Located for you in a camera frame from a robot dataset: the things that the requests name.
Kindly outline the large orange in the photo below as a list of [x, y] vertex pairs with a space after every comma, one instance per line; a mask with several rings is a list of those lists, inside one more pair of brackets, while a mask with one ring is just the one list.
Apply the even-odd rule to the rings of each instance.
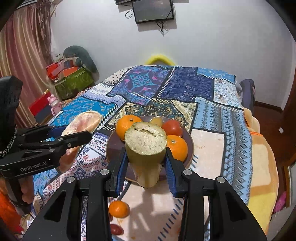
[[138, 116], [135, 115], [125, 115], [116, 124], [116, 134], [118, 137], [124, 141], [125, 132], [136, 122], [142, 121]]
[[166, 137], [167, 147], [170, 148], [173, 158], [184, 162], [188, 155], [188, 145], [186, 141], [176, 135], [168, 135]]

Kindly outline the wall mounted black television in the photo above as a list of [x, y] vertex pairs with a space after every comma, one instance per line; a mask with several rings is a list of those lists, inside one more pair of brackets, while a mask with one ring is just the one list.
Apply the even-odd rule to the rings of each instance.
[[133, 0], [115, 0], [116, 5], [121, 5], [121, 4], [131, 4]]

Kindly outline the dark blue chair back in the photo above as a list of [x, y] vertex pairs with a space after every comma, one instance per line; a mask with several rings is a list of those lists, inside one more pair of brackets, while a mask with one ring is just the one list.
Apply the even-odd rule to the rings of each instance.
[[240, 82], [242, 88], [242, 106], [254, 112], [255, 106], [255, 84], [253, 79], [245, 79]]

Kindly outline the yellow orange blanket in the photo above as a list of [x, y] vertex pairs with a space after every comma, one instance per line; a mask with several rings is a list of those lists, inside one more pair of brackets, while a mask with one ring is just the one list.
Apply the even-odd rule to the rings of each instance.
[[260, 133], [259, 121], [244, 108], [244, 119], [252, 138], [252, 180], [248, 208], [265, 234], [278, 197], [278, 170], [274, 153]]

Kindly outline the pink toy figure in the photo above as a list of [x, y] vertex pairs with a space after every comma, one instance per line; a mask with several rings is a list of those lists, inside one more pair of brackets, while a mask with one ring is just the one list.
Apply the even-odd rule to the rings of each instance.
[[51, 107], [52, 116], [56, 116], [62, 110], [62, 102], [53, 94], [47, 97], [47, 100]]

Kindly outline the grey plush pillow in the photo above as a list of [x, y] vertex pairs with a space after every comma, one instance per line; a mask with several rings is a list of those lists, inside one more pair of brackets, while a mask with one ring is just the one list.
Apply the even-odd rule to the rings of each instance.
[[91, 72], [94, 81], [99, 82], [99, 72], [86, 49], [78, 45], [72, 45], [64, 50], [63, 56], [65, 58], [76, 58], [75, 63], [85, 66]]

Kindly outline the yellow corn cob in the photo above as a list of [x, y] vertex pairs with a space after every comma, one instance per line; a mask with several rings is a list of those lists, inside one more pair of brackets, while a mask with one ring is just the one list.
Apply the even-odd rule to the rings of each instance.
[[134, 123], [125, 132], [125, 149], [136, 182], [151, 188], [159, 181], [167, 149], [165, 131], [152, 123]]
[[163, 119], [160, 117], [154, 117], [150, 120], [150, 123], [159, 126], [160, 128], [163, 126]]

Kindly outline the striped red curtain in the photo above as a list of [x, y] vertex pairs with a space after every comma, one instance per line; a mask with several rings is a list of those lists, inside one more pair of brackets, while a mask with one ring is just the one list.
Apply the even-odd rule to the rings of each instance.
[[55, 94], [46, 67], [51, 56], [51, 1], [37, 1], [14, 11], [1, 30], [1, 76], [15, 76], [22, 81], [20, 102], [16, 109], [19, 128], [36, 122], [29, 106], [46, 90]]

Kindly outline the patchwork blue bed quilt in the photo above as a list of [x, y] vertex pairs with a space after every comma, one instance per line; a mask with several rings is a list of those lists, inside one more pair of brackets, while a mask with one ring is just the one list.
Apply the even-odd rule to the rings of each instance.
[[72, 167], [67, 172], [52, 169], [34, 176], [34, 213], [67, 177], [88, 178], [107, 166], [108, 137], [125, 115], [163, 116], [179, 121], [194, 143], [187, 167], [202, 177], [223, 176], [248, 202], [252, 140], [233, 75], [197, 67], [124, 68], [65, 105], [50, 124], [67, 125], [89, 110], [99, 112], [103, 118]]

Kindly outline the dark purple plate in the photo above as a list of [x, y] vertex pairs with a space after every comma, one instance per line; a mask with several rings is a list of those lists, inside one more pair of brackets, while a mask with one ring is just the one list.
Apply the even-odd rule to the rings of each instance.
[[189, 166], [194, 154], [189, 132], [178, 121], [160, 116], [126, 115], [120, 118], [107, 142], [107, 160], [117, 159], [122, 148], [129, 160], [126, 178], [144, 188], [166, 179], [162, 166], [167, 148], [185, 167]]

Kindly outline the green storage box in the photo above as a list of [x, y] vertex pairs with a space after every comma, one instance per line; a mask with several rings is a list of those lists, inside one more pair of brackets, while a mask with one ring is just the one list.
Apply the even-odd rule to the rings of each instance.
[[62, 80], [59, 80], [54, 86], [59, 98], [66, 100], [74, 98], [79, 92], [94, 84], [92, 74], [84, 67], [81, 67]]

